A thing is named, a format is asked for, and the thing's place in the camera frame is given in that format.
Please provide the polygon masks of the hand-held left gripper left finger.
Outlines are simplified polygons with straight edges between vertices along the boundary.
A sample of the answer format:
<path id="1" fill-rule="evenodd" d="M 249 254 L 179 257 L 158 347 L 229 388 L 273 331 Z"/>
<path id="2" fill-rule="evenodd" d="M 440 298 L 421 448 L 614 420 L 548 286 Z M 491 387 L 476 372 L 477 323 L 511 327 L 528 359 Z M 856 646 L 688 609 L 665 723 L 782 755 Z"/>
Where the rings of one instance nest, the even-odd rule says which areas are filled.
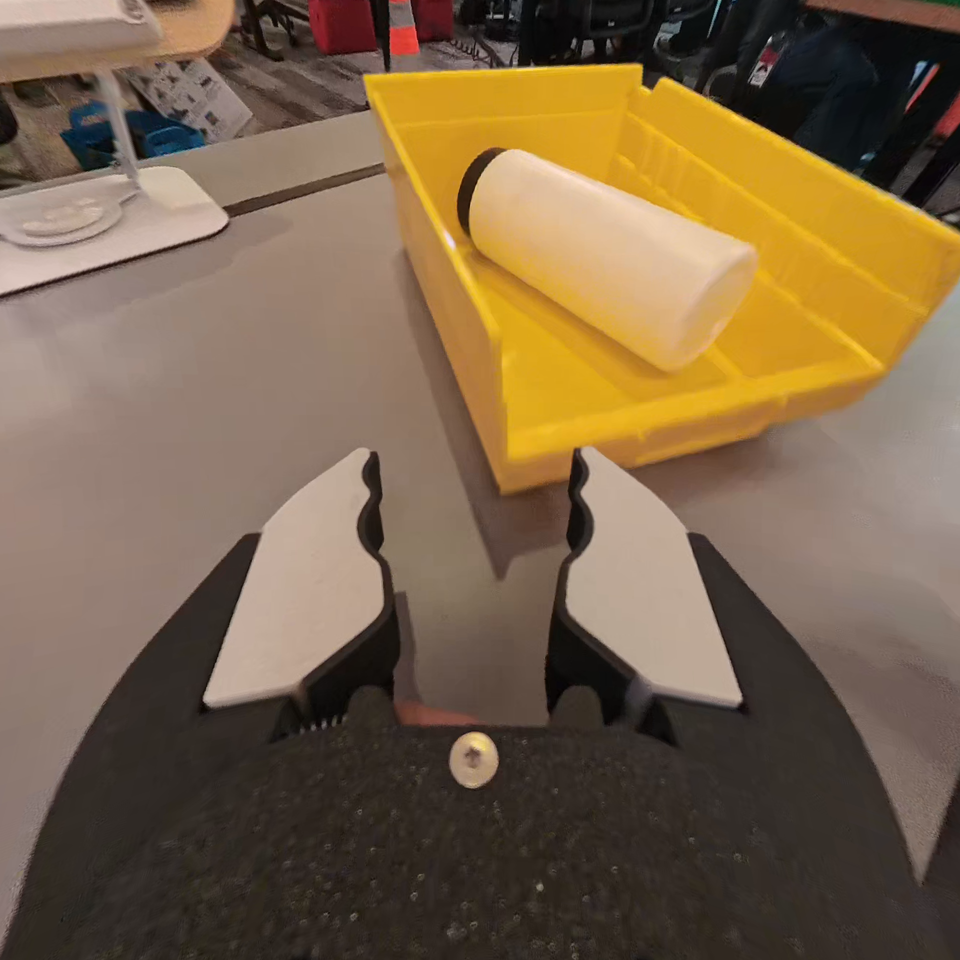
<path id="1" fill-rule="evenodd" d="M 347 714 L 354 693 L 391 694 L 401 654 L 384 543 L 378 453 L 360 447 L 265 523 L 202 703 L 287 699 L 306 721 Z"/>

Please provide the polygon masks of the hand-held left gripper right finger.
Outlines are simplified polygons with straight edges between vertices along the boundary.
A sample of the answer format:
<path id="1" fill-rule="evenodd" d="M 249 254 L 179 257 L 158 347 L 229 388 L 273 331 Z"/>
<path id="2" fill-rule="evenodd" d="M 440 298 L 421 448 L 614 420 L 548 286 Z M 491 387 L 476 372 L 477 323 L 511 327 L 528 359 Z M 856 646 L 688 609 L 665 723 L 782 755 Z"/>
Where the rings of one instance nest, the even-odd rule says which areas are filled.
<path id="1" fill-rule="evenodd" d="M 650 489 L 596 448 L 576 449 L 568 553 L 546 650 L 546 704 L 596 722 L 652 727 L 667 706 L 738 715 L 743 692 L 690 533 Z"/>

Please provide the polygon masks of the yellow plastic bin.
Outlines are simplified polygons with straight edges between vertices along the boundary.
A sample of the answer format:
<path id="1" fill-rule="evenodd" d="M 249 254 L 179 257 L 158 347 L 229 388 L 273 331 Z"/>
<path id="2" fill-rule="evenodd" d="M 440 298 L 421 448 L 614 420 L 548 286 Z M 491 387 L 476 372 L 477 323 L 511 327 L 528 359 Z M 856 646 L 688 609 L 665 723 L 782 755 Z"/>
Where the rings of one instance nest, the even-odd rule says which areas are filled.
<path id="1" fill-rule="evenodd" d="M 367 75 L 399 230 L 502 494 L 572 451 L 633 468 L 859 401 L 958 283 L 958 230 L 642 67 Z M 519 148 L 746 241 L 759 273 L 718 342 L 662 374 L 485 262 L 455 211 Z"/>

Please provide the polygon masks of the white plastic bottle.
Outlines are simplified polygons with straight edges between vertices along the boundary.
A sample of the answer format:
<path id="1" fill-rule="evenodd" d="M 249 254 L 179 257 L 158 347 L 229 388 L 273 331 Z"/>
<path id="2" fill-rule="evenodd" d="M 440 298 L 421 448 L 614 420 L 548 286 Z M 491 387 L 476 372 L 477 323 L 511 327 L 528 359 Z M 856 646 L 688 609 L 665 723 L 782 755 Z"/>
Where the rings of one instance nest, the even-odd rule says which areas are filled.
<path id="1" fill-rule="evenodd" d="M 665 373 L 690 366 L 750 292 L 749 243 L 534 153 L 510 149 L 480 255 Z"/>

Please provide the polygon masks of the black bottle lid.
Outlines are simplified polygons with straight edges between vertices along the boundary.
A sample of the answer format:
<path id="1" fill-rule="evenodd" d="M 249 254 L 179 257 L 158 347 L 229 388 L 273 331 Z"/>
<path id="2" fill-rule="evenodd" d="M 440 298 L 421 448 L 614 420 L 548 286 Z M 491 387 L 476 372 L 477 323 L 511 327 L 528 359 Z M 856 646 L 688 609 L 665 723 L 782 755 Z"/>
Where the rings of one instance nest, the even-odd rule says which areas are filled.
<path id="1" fill-rule="evenodd" d="M 463 233 L 474 236 L 474 221 L 486 230 L 493 217 L 502 213 L 510 197 L 509 161 L 512 151 L 491 147 L 480 151 L 468 163 L 457 193 L 457 219 Z"/>

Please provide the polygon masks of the person's left hand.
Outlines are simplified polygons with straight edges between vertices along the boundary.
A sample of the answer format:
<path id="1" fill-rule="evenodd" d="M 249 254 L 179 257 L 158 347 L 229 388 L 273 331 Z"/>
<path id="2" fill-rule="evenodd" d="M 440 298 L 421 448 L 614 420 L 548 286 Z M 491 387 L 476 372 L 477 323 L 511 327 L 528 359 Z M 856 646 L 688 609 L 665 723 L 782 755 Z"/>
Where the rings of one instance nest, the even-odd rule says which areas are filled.
<path id="1" fill-rule="evenodd" d="M 395 702 L 394 712 L 398 722 L 406 727 L 476 727 L 479 721 L 469 715 L 439 709 L 421 702 Z"/>

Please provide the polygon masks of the blue plastic crate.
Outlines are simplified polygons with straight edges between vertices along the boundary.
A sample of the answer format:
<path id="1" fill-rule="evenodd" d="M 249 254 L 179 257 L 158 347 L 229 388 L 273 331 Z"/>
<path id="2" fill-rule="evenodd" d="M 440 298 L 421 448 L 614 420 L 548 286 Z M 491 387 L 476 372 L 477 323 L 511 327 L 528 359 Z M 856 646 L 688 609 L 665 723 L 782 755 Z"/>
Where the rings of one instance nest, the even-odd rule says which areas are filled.
<path id="1" fill-rule="evenodd" d="M 201 149 L 207 144 L 198 129 L 155 112 L 127 110 L 126 124 L 138 160 Z M 59 136 L 83 171 L 114 164 L 114 132 L 102 102 L 90 101 L 71 109 L 69 126 Z"/>

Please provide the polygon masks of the printed cardboard box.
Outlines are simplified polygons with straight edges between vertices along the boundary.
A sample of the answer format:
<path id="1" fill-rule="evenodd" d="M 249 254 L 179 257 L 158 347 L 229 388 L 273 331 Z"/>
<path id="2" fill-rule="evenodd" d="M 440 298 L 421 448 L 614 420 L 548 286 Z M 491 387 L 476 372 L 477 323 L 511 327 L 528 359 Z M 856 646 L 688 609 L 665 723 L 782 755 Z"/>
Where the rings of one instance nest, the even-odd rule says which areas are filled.
<path id="1" fill-rule="evenodd" d="M 254 114 L 204 58 L 124 70 L 130 86 L 163 116 L 198 131 L 207 145 L 241 136 Z"/>

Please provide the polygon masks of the orange traffic cone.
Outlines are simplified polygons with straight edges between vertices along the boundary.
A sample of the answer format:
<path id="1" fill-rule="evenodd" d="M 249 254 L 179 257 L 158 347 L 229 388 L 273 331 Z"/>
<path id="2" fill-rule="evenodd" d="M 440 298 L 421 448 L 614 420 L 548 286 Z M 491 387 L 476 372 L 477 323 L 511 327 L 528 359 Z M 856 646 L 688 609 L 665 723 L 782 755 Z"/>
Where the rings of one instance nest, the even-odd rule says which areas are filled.
<path id="1" fill-rule="evenodd" d="M 390 57 L 416 57 L 421 46 L 412 2 L 387 1 L 386 12 Z"/>

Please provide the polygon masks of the red container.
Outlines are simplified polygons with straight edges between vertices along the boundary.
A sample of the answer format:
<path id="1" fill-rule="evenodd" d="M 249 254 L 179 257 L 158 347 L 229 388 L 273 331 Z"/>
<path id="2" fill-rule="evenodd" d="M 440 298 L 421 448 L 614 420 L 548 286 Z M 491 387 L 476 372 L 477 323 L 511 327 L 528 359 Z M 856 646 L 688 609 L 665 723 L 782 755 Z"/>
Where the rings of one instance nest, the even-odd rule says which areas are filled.
<path id="1" fill-rule="evenodd" d="M 308 18 L 320 54 L 378 52 L 375 18 L 369 1 L 309 1 Z"/>

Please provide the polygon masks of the printed instruction sheet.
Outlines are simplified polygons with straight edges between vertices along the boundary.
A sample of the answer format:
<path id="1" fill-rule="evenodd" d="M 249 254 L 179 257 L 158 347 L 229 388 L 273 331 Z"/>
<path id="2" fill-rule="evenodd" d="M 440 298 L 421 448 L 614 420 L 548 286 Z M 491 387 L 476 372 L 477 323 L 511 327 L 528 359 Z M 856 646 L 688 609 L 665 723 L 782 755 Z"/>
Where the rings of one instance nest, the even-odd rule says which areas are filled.
<path id="1" fill-rule="evenodd" d="M 113 51 L 160 42 L 164 30 L 142 1 L 3 1 L 1 54 Z"/>

